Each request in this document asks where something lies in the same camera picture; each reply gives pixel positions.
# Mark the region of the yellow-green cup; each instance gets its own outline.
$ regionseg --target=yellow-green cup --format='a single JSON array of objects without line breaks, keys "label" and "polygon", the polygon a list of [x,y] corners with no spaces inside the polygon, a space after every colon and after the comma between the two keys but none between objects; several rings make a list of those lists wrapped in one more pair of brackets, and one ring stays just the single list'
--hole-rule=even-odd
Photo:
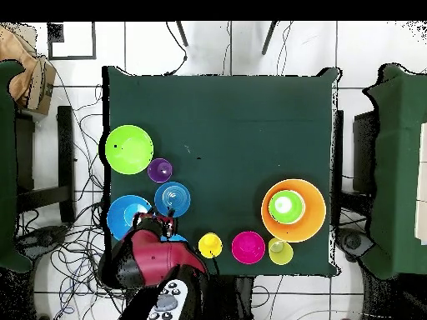
[{"label": "yellow-green cup", "polygon": [[223,243],[215,233],[206,233],[198,241],[198,250],[205,258],[217,257],[223,250]]},{"label": "yellow-green cup", "polygon": [[273,263],[285,265],[292,260],[294,250],[288,242],[273,238],[269,241],[269,256]]}]

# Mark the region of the green tablecloth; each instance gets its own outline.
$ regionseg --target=green tablecloth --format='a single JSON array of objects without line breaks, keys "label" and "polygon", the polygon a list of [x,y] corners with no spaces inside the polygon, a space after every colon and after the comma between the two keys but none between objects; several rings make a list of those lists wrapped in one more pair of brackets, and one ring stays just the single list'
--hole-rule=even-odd
[{"label": "green tablecloth", "polygon": [[427,274],[427,246],[414,234],[427,77],[385,65],[379,81],[365,93],[372,97],[380,130],[375,141],[377,193],[369,228],[376,245],[361,258],[362,263],[381,279],[396,273]]},{"label": "green tablecloth", "polygon": [[[221,274],[335,275],[329,264],[329,175],[332,83],[338,70],[318,77],[129,76],[108,68],[110,127],[143,128],[154,157],[173,164],[171,181],[184,184],[191,206],[178,233],[197,248],[207,232],[223,241]],[[125,176],[112,171],[111,201],[135,194],[153,203],[159,184],[146,171]],[[294,259],[273,264],[266,252],[253,265],[237,262],[231,242],[253,230],[267,243],[260,208],[265,193],[287,178],[313,183],[324,196],[327,215],[320,231],[294,243]],[[212,260],[206,260],[214,272]]]},{"label": "green tablecloth", "polygon": [[33,264],[17,252],[14,246],[17,221],[17,151],[15,135],[15,106],[9,93],[10,80],[23,71],[19,62],[0,62],[0,267],[17,273],[29,271]]}]

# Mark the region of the light green cup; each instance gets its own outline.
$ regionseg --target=light green cup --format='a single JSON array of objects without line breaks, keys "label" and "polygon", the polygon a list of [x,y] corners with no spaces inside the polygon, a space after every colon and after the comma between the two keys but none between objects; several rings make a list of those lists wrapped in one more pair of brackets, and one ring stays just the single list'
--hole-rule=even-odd
[{"label": "light green cup", "polygon": [[301,195],[292,190],[282,190],[273,195],[269,212],[278,223],[296,223],[304,215],[305,203]]},{"label": "light green cup", "polygon": [[273,263],[286,265],[294,257],[294,250],[288,242],[273,238],[269,241],[269,256]]},{"label": "light green cup", "polygon": [[105,156],[114,171],[136,174],[143,171],[153,158],[151,137],[140,127],[122,125],[108,135]]}]

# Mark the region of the white tile floor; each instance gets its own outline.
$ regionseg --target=white tile floor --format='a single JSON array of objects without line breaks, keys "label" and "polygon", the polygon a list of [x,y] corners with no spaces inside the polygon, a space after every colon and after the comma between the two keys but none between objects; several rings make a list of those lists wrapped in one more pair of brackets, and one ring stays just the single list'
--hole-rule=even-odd
[{"label": "white tile floor", "polygon": [[[48,53],[46,23],[31,23],[38,31],[37,50]],[[181,43],[174,22],[171,30]],[[224,61],[224,53],[229,45],[227,21],[183,22],[189,47],[187,62],[178,75],[200,73],[230,74],[230,52]],[[397,62],[411,71],[421,72],[427,67],[427,42],[424,33],[418,32],[416,22],[305,22],[295,21],[290,29],[286,47],[278,63],[284,43],[284,29],[289,21],[282,21],[274,31],[265,56],[261,49],[269,28],[268,21],[233,22],[233,75],[275,75],[277,71],[288,75],[313,76],[322,68],[339,67],[343,76],[339,81],[339,108],[344,109],[344,175],[353,175],[353,133],[354,115],[373,109],[361,88],[376,82],[381,64]],[[64,45],[61,54],[79,55],[78,48]],[[131,74],[163,74],[177,68],[183,60],[183,52],[176,45],[164,22],[96,22],[96,60],[53,61],[59,75],[53,90],[53,100],[47,117],[34,114],[38,122],[35,133],[34,179],[36,188],[58,185],[56,112],[58,105],[68,105],[65,94],[74,108],[94,103],[100,95],[97,85],[102,83],[102,65],[118,66]],[[83,128],[97,141],[102,134],[99,115],[101,102],[77,112],[77,118],[85,118]],[[82,134],[74,126],[75,143],[84,149]],[[91,158],[97,153],[95,143],[88,140]],[[88,162],[76,149],[75,181],[76,189],[82,190],[88,179]],[[103,165],[97,160],[93,173],[103,181]],[[343,188],[351,190],[351,180],[343,179]],[[76,192],[78,211],[91,204],[92,194]],[[100,192],[94,194],[99,201]],[[34,227],[59,224],[58,206],[42,207],[40,218]],[[33,212],[25,218],[29,220]],[[89,224],[89,215],[84,215],[78,224]],[[58,255],[53,255],[53,262]],[[357,264],[345,260],[344,254],[336,250],[335,261],[341,273],[332,279],[324,277],[284,277],[278,289],[280,277],[259,276],[255,285],[264,286],[270,293],[264,294],[262,287],[256,287],[253,306],[267,301],[263,306],[253,309],[255,320],[269,320],[274,300],[271,320],[358,320],[362,309],[363,286]],[[40,313],[51,317],[59,310],[58,290],[64,275],[51,265],[45,256],[38,265],[36,276],[36,305]],[[92,295],[77,296],[71,301],[74,313],[64,314],[59,320],[79,320],[89,308]],[[93,306],[93,316],[89,312],[84,320],[116,320],[117,311],[110,299],[101,298]]]}]

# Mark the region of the magenta cup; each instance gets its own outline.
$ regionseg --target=magenta cup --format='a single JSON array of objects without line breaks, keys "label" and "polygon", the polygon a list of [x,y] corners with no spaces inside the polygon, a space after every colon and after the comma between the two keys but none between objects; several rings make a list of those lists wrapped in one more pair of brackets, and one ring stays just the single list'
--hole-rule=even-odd
[{"label": "magenta cup", "polygon": [[239,233],[231,243],[231,253],[243,264],[253,264],[263,258],[265,243],[259,234],[252,231]]},{"label": "magenta cup", "polygon": [[172,164],[164,158],[156,158],[148,165],[148,176],[156,183],[166,182],[172,175]]}]

